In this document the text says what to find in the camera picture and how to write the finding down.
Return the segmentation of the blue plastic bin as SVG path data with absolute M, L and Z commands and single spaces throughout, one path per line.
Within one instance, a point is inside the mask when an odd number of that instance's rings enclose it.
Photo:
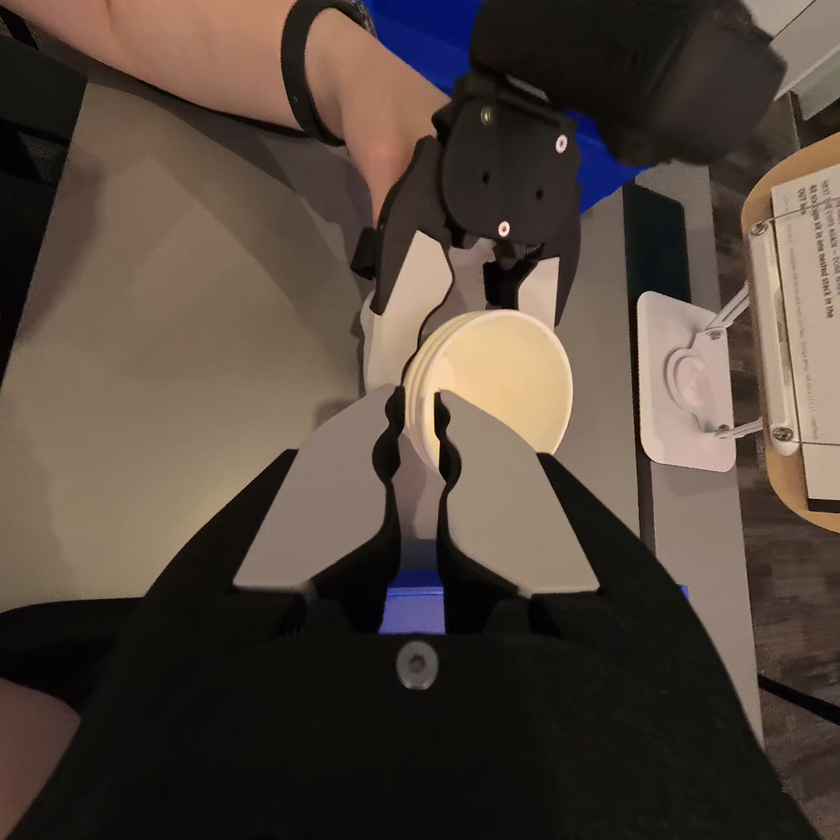
M 445 591 L 440 584 L 388 588 L 379 635 L 446 635 Z
M 469 39 L 479 1 L 370 1 L 378 39 L 445 95 L 469 68 Z M 570 111 L 577 120 L 582 162 L 580 210 L 584 214 L 602 199 L 647 170 L 622 164 L 610 155 L 595 123 Z

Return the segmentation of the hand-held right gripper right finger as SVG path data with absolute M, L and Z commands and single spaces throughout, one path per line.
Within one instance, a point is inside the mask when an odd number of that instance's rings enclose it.
M 499 602 L 596 593 L 599 581 L 539 454 L 464 397 L 436 394 L 437 569 L 447 621 L 487 621 Z

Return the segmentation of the person's left forearm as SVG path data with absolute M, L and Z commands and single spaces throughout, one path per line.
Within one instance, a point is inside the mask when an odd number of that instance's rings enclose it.
M 281 77 L 292 2 L 67 3 L 69 43 L 191 103 L 300 128 Z

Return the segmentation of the instruction sheet on wooden stand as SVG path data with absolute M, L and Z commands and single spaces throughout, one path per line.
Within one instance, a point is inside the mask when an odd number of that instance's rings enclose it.
M 740 216 L 742 240 L 745 247 L 745 259 L 748 261 L 749 287 L 753 288 L 753 258 L 751 255 L 751 231 L 756 224 L 763 223 L 770 217 L 771 191 L 782 183 L 806 175 L 811 175 L 839 162 L 839 133 L 833 133 L 822 140 L 789 155 L 765 174 L 746 197 Z M 765 398 L 764 367 L 760 359 L 763 333 L 760 319 L 751 316 L 752 343 L 755 352 L 755 364 L 759 386 L 759 407 L 763 420 L 764 471 L 773 492 L 782 503 L 795 515 L 818 528 L 829 532 L 839 532 L 839 517 L 835 512 L 811 511 L 806 504 L 806 487 L 803 458 L 801 455 L 780 455 L 774 448 L 774 438 L 770 432 L 770 422 L 766 418 L 767 400 Z

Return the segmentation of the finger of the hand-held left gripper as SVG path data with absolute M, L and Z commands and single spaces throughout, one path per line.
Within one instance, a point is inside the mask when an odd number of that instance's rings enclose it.
M 353 253 L 353 272 L 374 283 L 360 311 L 364 384 L 402 383 L 424 325 L 454 285 L 448 252 L 455 223 L 440 176 L 444 150 L 431 135 L 416 142 L 378 223 L 362 231 Z
M 556 329 L 569 298 L 581 252 L 581 218 L 573 214 L 548 242 L 517 245 L 503 239 L 486 263 L 488 308 L 517 310 Z

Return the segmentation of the black wristband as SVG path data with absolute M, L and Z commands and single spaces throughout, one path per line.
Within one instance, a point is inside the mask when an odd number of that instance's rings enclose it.
M 290 7 L 280 42 L 280 69 L 291 114 L 299 130 L 310 139 L 332 148 L 345 142 L 321 120 L 306 74 L 306 47 L 315 18 L 328 10 L 341 12 L 378 39 L 373 18 L 362 1 L 296 1 Z

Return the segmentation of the black flat mat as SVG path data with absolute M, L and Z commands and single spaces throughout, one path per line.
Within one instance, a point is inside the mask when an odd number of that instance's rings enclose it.
M 669 468 L 656 464 L 642 442 L 637 303 L 646 291 L 691 300 L 686 215 L 676 200 L 636 183 L 623 187 L 622 199 L 639 532 L 655 551 L 658 498 Z

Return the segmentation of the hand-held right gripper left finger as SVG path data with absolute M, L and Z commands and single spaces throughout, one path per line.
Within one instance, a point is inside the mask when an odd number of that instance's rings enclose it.
M 383 617 L 401 561 L 393 486 L 401 435 L 399 385 L 370 392 L 313 432 L 293 454 L 234 585 Z

